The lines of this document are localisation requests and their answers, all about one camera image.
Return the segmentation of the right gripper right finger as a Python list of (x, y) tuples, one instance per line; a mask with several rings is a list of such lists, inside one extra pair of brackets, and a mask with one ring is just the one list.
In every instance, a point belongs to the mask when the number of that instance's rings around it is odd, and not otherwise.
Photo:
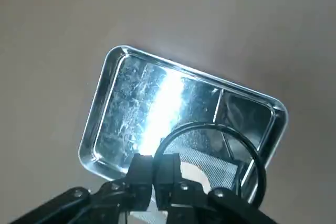
[(179, 154), (165, 154), (153, 164), (156, 205), (166, 223), (275, 223), (231, 190), (208, 193), (199, 182), (182, 177)]

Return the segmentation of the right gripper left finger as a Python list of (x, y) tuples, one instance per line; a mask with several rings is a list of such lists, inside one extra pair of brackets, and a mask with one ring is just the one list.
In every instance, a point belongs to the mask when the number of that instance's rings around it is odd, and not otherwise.
[(146, 211), (152, 195), (153, 157), (135, 154), (126, 175), (96, 193), (74, 187), (14, 223), (127, 223), (132, 211)]

